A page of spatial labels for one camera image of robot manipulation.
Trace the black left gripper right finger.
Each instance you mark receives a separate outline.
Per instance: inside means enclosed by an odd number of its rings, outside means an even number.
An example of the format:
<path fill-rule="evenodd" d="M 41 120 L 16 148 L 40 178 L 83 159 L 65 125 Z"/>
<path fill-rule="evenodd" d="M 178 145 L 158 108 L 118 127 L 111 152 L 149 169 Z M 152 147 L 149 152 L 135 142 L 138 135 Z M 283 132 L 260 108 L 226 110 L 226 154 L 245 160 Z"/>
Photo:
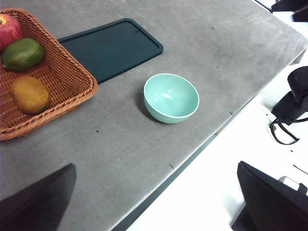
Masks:
<path fill-rule="evenodd" d="M 237 230 L 308 229 L 308 189 L 304 184 L 291 188 L 244 161 L 238 164 L 237 176 L 245 201 L 237 217 Z"/>

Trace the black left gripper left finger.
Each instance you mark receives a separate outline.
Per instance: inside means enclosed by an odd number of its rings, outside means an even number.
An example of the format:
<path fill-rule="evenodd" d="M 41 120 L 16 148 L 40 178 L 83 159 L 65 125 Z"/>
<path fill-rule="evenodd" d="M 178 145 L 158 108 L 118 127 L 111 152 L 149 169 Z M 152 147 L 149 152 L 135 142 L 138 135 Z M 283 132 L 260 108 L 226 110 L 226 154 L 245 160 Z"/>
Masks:
<path fill-rule="evenodd" d="M 2 231 L 56 231 L 70 202 L 77 173 L 68 164 L 0 202 Z"/>

